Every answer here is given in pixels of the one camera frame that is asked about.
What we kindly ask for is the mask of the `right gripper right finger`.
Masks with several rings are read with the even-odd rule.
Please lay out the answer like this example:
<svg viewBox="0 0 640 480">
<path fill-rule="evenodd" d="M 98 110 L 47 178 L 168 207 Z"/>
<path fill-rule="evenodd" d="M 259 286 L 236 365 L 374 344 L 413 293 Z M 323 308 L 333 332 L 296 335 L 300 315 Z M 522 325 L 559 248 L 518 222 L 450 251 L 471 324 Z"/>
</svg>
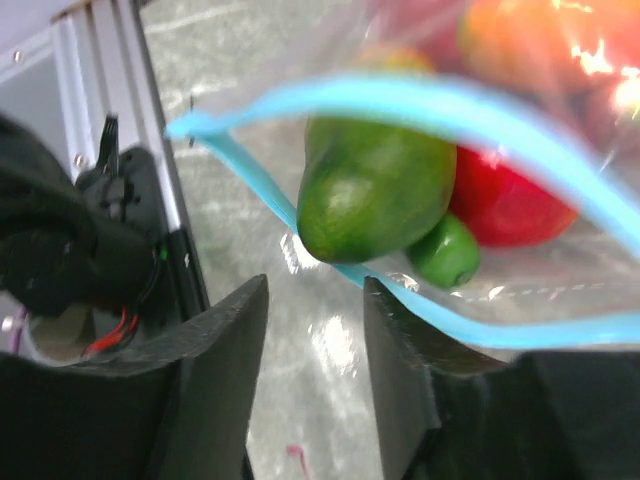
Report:
<svg viewBox="0 0 640 480">
<path fill-rule="evenodd" d="M 411 313 L 375 278 L 364 333 L 387 479 L 635 479 L 639 357 L 502 362 Z"/>
</svg>

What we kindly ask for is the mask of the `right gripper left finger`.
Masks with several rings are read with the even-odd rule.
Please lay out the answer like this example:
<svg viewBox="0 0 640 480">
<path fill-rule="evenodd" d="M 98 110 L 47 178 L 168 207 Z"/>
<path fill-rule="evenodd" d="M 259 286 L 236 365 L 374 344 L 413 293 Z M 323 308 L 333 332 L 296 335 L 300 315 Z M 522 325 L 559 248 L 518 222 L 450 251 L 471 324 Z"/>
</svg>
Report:
<svg viewBox="0 0 640 480">
<path fill-rule="evenodd" d="M 269 310 L 258 275 L 113 356 L 50 367 L 1 356 L 5 479 L 246 479 Z"/>
</svg>

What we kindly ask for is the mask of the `orange green fake mango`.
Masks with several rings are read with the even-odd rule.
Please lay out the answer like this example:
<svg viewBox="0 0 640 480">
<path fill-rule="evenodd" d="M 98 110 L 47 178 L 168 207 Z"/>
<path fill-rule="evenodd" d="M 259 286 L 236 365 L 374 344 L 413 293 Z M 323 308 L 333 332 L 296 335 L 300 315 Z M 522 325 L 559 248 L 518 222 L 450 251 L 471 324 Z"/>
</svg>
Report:
<svg viewBox="0 0 640 480">
<path fill-rule="evenodd" d="M 454 144 L 364 120 L 312 117 L 297 232 L 330 264 L 357 264 L 403 249 L 446 212 L 456 175 Z"/>
</svg>

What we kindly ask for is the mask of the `clear zip top bag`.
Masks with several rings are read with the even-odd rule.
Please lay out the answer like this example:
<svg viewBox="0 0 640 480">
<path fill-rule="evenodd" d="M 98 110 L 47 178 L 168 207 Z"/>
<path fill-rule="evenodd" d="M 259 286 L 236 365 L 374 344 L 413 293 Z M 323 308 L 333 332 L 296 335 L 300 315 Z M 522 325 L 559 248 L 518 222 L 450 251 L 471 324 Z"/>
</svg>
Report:
<svg viewBox="0 0 640 480">
<path fill-rule="evenodd" d="M 461 342 L 639 340 L 635 1 L 353 1 L 167 132 Z"/>
</svg>

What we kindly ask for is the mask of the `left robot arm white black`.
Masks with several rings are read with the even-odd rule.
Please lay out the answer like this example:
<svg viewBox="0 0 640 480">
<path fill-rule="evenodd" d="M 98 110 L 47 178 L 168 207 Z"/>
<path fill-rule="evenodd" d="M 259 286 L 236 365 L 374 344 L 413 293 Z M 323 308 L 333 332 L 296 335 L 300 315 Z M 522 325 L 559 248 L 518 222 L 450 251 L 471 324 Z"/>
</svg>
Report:
<svg viewBox="0 0 640 480">
<path fill-rule="evenodd" d="M 189 236 L 169 227 L 153 155 L 121 150 L 118 133 L 107 116 L 96 163 L 71 179 L 34 133 L 1 121 L 1 287 L 36 318 L 72 306 L 114 315 L 86 355 L 205 306 Z"/>
</svg>

